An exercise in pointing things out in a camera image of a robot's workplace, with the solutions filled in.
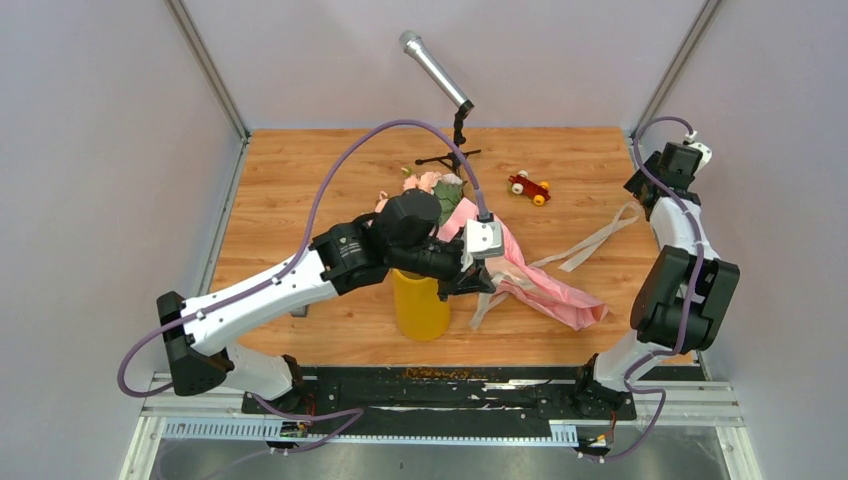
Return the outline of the white printed ribbon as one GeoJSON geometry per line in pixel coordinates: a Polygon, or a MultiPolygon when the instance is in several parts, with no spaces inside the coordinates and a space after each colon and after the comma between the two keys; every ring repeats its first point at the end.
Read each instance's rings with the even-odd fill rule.
{"type": "Polygon", "coordinates": [[[469,321],[471,329],[479,329],[486,315],[510,296],[576,331],[600,322],[609,312],[606,303],[554,278],[543,267],[556,263],[563,272],[574,271],[613,234],[635,223],[640,211],[638,203],[628,202],[616,212],[610,223],[576,245],[533,262],[526,261],[511,232],[505,230],[505,254],[487,263],[495,268],[492,280],[496,292],[478,296],[476,310],[469,321]]]}

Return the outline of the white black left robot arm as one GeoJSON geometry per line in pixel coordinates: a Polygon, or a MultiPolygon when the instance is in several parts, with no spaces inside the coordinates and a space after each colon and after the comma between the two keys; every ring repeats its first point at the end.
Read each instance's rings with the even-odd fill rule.
{"type": "Polygon", "coordinates": [[[225,386],[293,413],[304,405],[307,390],[294,360],[241,347],[236,343],[241,335],[302,307],[379,284],[392,270],[436,280],[441,301],[493,293],[485,261],[504,252],[501,225],[478,213],[440,240],[440,215],[435,196],[408,190],[381,211],[333,226],[303,252],[232,287],[188,299],[175,292],[161,295],[161,322],[182,322],[163,335],[174,393],[194,396],[225,386]]]}

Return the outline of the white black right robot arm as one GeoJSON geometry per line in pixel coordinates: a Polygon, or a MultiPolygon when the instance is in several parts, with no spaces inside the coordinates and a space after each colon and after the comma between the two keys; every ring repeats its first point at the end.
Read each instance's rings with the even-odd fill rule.
{"type": "Polygon", "coordinates": [[[630,314],[630,331],[610,350],[594,355],[571,390],[571,403],[596,417],[621,403],[631,382],[660,361],[708,349],[740,279],[707,239],[701,202],[690,191],[712,151],[692,140],[654,152],[624,188],[643,207],[659,247],[630,314]]]}

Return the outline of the pink flower bouquet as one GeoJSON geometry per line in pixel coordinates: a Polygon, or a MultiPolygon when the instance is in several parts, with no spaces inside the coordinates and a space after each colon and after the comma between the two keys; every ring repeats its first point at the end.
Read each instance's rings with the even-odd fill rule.
{"type": "MultiPolygon", "coordinates": [[[[433,171],[415,174],[408,167],[402,172],[404,191],[419,189],[439,200],[442,210],[439,239],[451,239],[467,221],[477,218],[478,208],[462,196],[464,182],[457,175],[433,171]]],[[[486,314],[510,295],[575,330],[594,325],[609,313],[603,301],[527,263],[512,232],[506,225],[502,226],[502,231],[504,254],[486,260],[496,292],[478,296],[477,308],[469,322],[472,329],[478,329],[486,314]]]]}

